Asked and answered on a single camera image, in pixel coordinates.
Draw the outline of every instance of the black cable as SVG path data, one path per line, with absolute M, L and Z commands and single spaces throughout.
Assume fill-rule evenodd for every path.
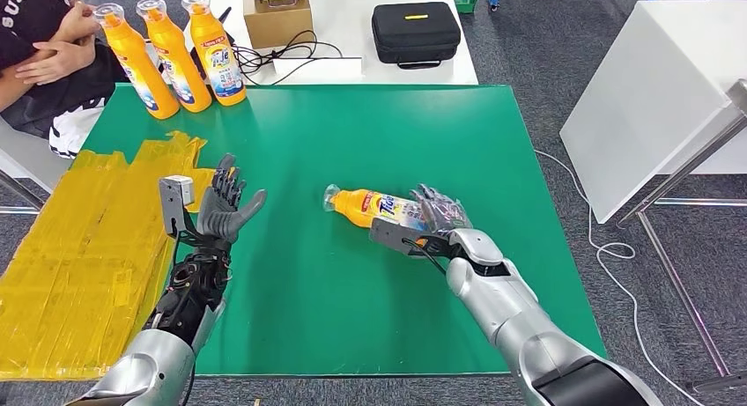
M 171 268 L 174 269 L 176 265 L 176 253 L 179 250 L 179 242 L 181 241 L 181 232 L 176 232 L 176 243 L 174 243 L 174 251 L 171 253 Z
M 297 42 L 296 40 L 302 34 L 305 34 L 305 33 L 311 33 L 311 35 L 314 37 L 313 40 L 312 41 Z M 285 45 L 284 48 L 281 48 L 281 49 L 279 49 L 277 51 L 275 49 L 273 49 L 269 54 L 264 54 L 263 55 L 263 54 L 260 54 L 259 52 L 257 52 L 256 50 L 254 50 L 252 48 L 245 48 L 245 47 L 234 46 L 233 47 L 233 56 L 236 58 L 236 61 L 239 63 L 239 70 L 241 71 L 241 74 L 245 78 L 247 78 L 248 81 L 250 81 L 251 83 L 253 83 L 254 85 L 262 86 L 264 84 L 257 83 L 256 81 L 254 81 L 250 77 L 250 75 L 256 73 L 257 71 L 259 71 L 259 69 L 261 69 L 262 67 L 264 67 L 265 65 L 267 65 L 269 63 L 272 63 L 274 60 L 276 60 L 278 58 L 282 58 L 283 55 L 286 55 L 289 52 L 292 52 L 293 50 L 306 49 L 308 51 L 307 54 L 306 54 L 306 56 L 302 56 L 300 59 L 307 59 L 308 61 L 302 63 L 301 65 L 299 65 L 295 69 L 291 70 L 291 72 L 289 72 L 285 76 L 282 76 L 281 78 L 279 78 L 275 82 L 268 84 L 268 85 L 272 86 L 272 85 L 277 85 L 278 83 L 282 82 L 283 80 L 286 80 L 288 77 L 290 77 L 293 73 L 295 73 L 301 67 L 303 67 L 303 66 L 305 66 L 305 65 L 307 65 L 309 63 L 312 63 L 312 62 L 314 62 L 316 60 L 321 60 L 321 59 L 328 58 L 328 57 L 317 57 L 317 58 L 313 58 L 313 55 L 316 52 L 316 49 L 317 49 L 317 47 L 319 45 L 323 45 L 323 46 L 326 46 L 326 47 L 332 47 L 332 48 L 334 48 L 335 51 L 337 52 L 337 54 L 339 55 L 339 57 L 340 58 L 344 58 L 343 57 L 343 51 L 341 51 L 340 48 L 338 48 L 337 46 L 335 46 L 335 45 L 333 45 L 331 43 L 318 41 L 316 39 L 316 33 L 314 33 L 313 30 L 304 30 L 302 32 L 296 33 L 296 35 L 291 38 L 291 40 Z
M 187 394 L 184 395 L 184 400 L 181 401 L 181 406 L 186 406 L 189 401 L 189 395 L 192 394 L 192 385 L 195 384 L 195 367 L 197 364 L 192 365 L 192 376 L 189 377 L 189 385 L 187 386 Z
M 411 247 L 414 247 L 415 249 L 417 249 L 418 251 L 420 251 L 420 253 L 423 254 L 423 256 L 425 256 L 426 258 L 428 258 L 433 263 L 433 265 L 435 265 L 435 267 L 439 271 L 441 271 L 441 274 L 443 274 L 444 276 L 446 275 L 446 270 L 443 269 L 443 267 L 441 267 L 441 264 L 438 261 L 436 261 L 436 258 L 432 257 L 431 254 L 429 254 L 425 250 L 424 247 L 420 246 L 418 243 L 416 243 L 416 242 L 414 242 L 414 241 L 412 241 L 410 239 L 405 239 L 405 238 L 402 239 L 402 243 L 404 243 L 405 245 L 409 245 Z

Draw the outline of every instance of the person's hand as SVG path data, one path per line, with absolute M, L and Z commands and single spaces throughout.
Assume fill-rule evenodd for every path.
M 36 42 L 34 48 L 48 49 L 55 51 L 55 54 L 18 67 L 16 78 L 23 80 L 26 85 L 46 85 L 88 67 L 96 57 L 94 39 L 91 34 L 84 37 L 79 45 L 62 41 Z
M 63 17 L 53 41 L 74 42 L 96 33 L 99 29 L 101 26 L 93 18 L 93 7 L 78 1 Z

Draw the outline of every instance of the person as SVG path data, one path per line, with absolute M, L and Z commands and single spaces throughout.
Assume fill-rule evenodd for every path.
M 80 0 L 0 0 L 0 116 L 65 158 L 127 81 L 99 29 Z

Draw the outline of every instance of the green table mat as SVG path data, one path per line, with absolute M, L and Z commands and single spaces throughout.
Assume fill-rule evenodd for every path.
M 119 85 L 85 148 L 131 161 L 173 129 L 207 139 L 199 166 L 236 155 L 245 200 L 268 190 L 233 247 L 227 308 L 198 374 L 507 372 L 432 264 L 322 210 L 330 183 L 407 196 L 425 182 L 459 198 L 558 326 L 605 355 L 509 86 L 249 87 L 237 106 L 159 121 Z

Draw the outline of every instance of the cardboard box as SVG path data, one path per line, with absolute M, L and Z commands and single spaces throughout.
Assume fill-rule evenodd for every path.
M 249 31 L 252 48 L 284 47 L 293 36 L 304 30 L 314 30 L 308 0 L 298 0 L 295 5 L 269 7 L 259 0 L 244 0 L 244 21 Z M 304 33 L 296 41 L 312 41 Z

